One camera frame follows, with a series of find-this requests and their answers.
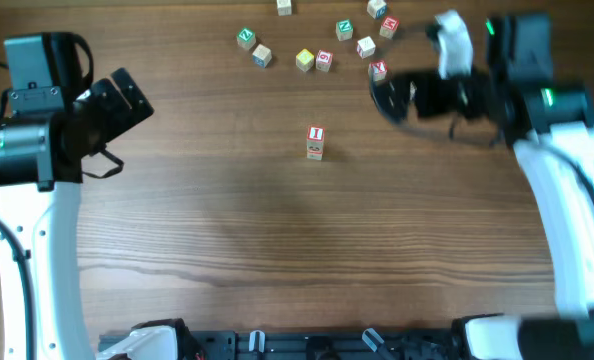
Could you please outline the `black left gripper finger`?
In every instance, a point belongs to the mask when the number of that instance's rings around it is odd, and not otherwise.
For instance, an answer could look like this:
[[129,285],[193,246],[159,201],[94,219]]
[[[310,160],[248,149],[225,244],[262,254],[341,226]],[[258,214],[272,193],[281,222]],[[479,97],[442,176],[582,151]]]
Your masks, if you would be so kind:
[[126,125],[137,125],[154,114],[153,107],[125,68],[114,71],[111,77],[129,107]]
[[94,83],[91,92],[94,102],[101,110],[107,138],[117,138],[136,126],[124,123],[129,107],[112,77]]

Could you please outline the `red I letter block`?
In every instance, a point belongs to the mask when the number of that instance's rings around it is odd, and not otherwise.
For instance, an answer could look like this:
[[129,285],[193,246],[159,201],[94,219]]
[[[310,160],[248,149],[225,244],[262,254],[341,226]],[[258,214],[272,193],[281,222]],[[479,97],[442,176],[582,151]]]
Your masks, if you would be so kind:
[[325,129],[316,126],[310,126],[307,131],[307,141],[322,143],[325,139]]

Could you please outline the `yellow soccer ball block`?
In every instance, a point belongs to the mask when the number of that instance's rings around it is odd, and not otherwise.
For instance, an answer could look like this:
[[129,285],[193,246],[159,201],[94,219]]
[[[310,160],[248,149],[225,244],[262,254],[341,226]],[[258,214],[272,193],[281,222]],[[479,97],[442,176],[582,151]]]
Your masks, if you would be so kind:
[[321,141],[308,141],[306,145],[306,149],[308,153],[312,154],[322,154],[323,153],[323,145],[324,143]]

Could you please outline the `red A letter block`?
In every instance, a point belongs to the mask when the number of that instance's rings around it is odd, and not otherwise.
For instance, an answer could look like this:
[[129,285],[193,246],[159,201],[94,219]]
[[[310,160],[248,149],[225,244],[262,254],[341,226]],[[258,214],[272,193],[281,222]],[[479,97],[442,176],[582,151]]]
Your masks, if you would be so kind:
[[321,161],[323,156],[321,153],[307,153],[306,157],[308,159]]

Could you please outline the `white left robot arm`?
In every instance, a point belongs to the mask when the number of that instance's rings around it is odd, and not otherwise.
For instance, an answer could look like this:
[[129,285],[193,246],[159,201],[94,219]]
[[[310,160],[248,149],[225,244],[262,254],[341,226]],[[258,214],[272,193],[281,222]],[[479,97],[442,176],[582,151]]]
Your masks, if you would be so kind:
[[125,69],[96,79],[87,42],[43,32],[4,43],[0,282],[8,359],[90,359],[77,265],[82,161],[153,114]]

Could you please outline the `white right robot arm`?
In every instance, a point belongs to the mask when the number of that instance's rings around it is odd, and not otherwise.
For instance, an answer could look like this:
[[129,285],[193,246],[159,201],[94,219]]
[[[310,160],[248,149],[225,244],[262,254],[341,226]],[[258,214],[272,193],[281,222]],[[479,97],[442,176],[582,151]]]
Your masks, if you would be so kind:
[[552,317],[479,315],[446,330],[402,338],[404,359],[594,359],[594,104],[580,82],[557,82],[551,20],[544,12],[486,22],[486,72],[455,11],[426,29],[439,54],[434,70],[383,80],[370,74],[370,94],[384,118],[405,126],[454,113],[485,118],[515,155],[538,205],[549,245],[557,312]]

